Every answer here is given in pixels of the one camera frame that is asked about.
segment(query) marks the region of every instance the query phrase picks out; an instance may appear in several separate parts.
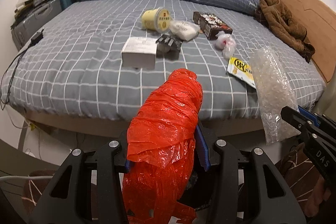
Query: brown jacket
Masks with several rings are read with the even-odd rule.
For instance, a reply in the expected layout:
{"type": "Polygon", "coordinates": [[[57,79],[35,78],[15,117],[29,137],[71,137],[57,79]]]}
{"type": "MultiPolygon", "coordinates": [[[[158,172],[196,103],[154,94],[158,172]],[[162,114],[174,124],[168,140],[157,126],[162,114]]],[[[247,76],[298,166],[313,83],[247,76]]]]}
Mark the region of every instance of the brown jacket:
{"type": "Polygon", "coordinates": [[[281,0],[260,0],[260,9],[272,33],[309,63],[315,49],[307,37],[307,29],[293,18],[287,6],[281,0]]]}

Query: wooden headboard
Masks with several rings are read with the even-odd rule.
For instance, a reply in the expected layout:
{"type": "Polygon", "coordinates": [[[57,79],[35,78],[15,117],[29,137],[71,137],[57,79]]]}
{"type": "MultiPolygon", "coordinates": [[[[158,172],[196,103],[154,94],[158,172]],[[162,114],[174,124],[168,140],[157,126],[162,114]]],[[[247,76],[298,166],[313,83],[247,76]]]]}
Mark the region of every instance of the wooden headboard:
{"type": "Polygon", "coordinates": [[[293,16],[308,31],[315,47],[312,59],[326,82],[331,80],[336,64],[336,13],[320,0],[282,0],[293,16]]]}

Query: plastic bag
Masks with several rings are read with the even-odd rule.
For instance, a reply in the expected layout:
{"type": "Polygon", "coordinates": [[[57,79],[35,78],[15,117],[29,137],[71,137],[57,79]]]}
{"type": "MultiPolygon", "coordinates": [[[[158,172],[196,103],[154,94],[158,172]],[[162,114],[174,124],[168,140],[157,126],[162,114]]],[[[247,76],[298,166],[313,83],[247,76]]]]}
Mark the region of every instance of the plastic bag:
{"type": "Polygon", "coordinates": [[[261,120],[266,143],[282,141],[300,132],[281,119],[281,109],[298,109],[297,99],[285,71],[270,47],[256,51],[250,57],[250,66],[257,90],[261,120]]]}
{"type": "Polygon", "coordinates": [[[135,164],[123,179],[131,223],[166,224],[171,216],[192,223],[196,217],[193,208],[177,202],[194,164],[194,131],[203,99],[196,78],[186,69],[173,71],[131,121],[127,159],[135,164]]]}
{"type": "Polygon", "coordinates": [[[223,31],[218,32],[216,47],[219,50],[223,50],[223,57],[231,58],[236,50],[236,41],[233,39],[232,35],[225,33],[223,31]]]}
{"type": "Polygon", "coordinates": [[[199,32],[200,27],[192,22],[172,20],[169,25],[170,31],[182,40],[189,41],[199,32]]]}

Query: gray suitcase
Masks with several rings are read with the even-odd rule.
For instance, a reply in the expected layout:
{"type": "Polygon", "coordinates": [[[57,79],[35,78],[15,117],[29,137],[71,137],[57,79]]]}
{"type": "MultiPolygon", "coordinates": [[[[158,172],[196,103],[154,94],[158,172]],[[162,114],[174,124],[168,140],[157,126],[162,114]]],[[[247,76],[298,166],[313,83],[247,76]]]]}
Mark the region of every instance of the gray suitcase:
{"type": "Polygon", "coordinates": [[[20,50],[44,24],[61,11],[60,1],[51,0],[29,13],[22,22],[12,29],[12,37],[17,49],[20,50]]]}

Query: red plastic bag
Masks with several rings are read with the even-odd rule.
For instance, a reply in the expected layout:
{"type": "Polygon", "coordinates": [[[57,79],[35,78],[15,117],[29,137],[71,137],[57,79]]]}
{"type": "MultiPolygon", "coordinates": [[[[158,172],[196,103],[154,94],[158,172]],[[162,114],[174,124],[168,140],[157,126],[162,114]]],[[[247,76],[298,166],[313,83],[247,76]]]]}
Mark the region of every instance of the red plastic bag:
{"type": "Polygon", "coordinates": [[[194,165],[194,131],[203,91],[196,74],[178,69],[153,91],[127,131],[127,159],[134,161],[124,175],[125,208],[130,223],[192,223],[194,209],[178,203],[194,165]]]}

